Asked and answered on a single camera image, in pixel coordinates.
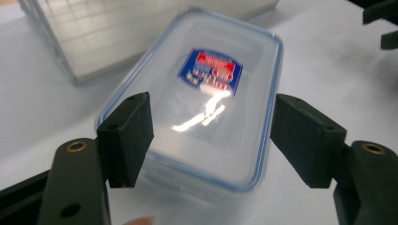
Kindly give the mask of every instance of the red and blue label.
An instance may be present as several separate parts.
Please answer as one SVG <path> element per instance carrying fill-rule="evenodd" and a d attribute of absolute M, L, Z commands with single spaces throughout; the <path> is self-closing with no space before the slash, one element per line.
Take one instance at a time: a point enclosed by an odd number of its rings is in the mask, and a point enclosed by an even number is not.
<path fill-rule="evenodd" d="M 192 50 L 179 71 L 185 83 L 200 90 L 237 91 L 243 66 L 233 58 L 210 50 Z"/>

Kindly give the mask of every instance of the white table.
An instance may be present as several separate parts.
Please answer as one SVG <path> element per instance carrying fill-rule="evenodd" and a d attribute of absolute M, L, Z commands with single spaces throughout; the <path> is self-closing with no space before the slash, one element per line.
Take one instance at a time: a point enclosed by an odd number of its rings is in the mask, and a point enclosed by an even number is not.
<path fill-rule="evenodd" d="M 251 23 L 284 43 L 279 92 L 303 98 L 348 130 L 398 150 L 398 51 L 381 51 L 388 22 L 361 25 L 345 0 L 281 0 Z M 126 70 L 73 86 L 16 5 L 0 7 L 0 189 L 50 169 L 55 149 L 96 136 L 94 121 Z M 265 180 L 253 193 L 208 204 L 146 182 L 110 189 L 112 221 L 156 224 L 337 224 L 330 189 L 309 189 L 272 145 Z"/>

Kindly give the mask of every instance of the brass screw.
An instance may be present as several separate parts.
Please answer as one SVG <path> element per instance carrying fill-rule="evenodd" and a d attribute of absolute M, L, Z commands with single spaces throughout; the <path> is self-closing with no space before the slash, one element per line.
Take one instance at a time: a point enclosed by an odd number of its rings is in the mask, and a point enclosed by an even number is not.
<path fill-rule="evenodd" d="M 382 148 L 379 145 L 372 144 L 372 143 L 364 143 L 362 145 L 362 148 L 365 149 L 366 151 L 376 154 L 376 155 L 385 155 L 386 154 L 386 150 L 384 148 Z"/>
<path fill-rule="evenodd" d="M 67 151 L 70 153 L 75 153 L 84 150 L 87 147 L 87 142 L 77 141 L 72 142 L 68 145 Z"/>

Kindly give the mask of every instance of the bolt hole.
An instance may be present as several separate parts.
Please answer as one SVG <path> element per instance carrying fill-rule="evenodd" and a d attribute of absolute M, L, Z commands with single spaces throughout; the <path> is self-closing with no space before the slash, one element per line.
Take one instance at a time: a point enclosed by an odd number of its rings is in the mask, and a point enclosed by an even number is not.
<path fill-rule="evenodd" d="M 110 125 L 110 126 L 108 126 L 108 129 L 117 129 L 117 128 L 119 128 L 118 125 Z"/>
<path fill-rule="evenodd" d="M 86 147 L 87 147 L 87 142 L 77 141 L 68 145 L 67 151 L 70 153 L 75 153 L 84 150 Z"/>
<path fill-rule="evenodd" d="M 70 149 L 77 150 L 77 149 L 82 148 L 82 147 L 83 147 L 83 144 L 80 143 L 80 142 L 77 142 L 77 143 L 74 143 L 73 145 L 71 145 Z"/>
<path fill-rule="evenodd" d="M 80 211 L 80 205 L 78 203 L 73 203 L 65 207 L 61 211 L 61 217 L 62 218 L 71 218 L 75 216 L 77 213 Z"/>
<path fill-rule="evenodd" d="M 382 147 L 379 147 L 375 144 L 365 143 L 362 146 L 362 148 L 370 153 L 373 153 L 373 154 L 378 154 L 378 155 L 386 154 L 386 150 L 384 150 Z"/>

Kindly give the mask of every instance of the clear plastic container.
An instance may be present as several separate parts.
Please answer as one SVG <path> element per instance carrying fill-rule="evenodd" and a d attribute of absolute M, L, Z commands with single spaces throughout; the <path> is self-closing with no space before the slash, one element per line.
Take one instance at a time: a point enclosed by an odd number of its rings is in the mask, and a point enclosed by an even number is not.
<path fill-rule="evenodd" d="M 186 6 L 243 19 L 278 0 L 19 0 L 74 83 L 135 62 Z"/>
<path fill-rule="evenodd" d="M 183 10 L 106 104 L 149 91 L 155 138 L 142 173 L 210 201 L 262 179 L 282 64 L 273 33 L 200 8 Z"/>

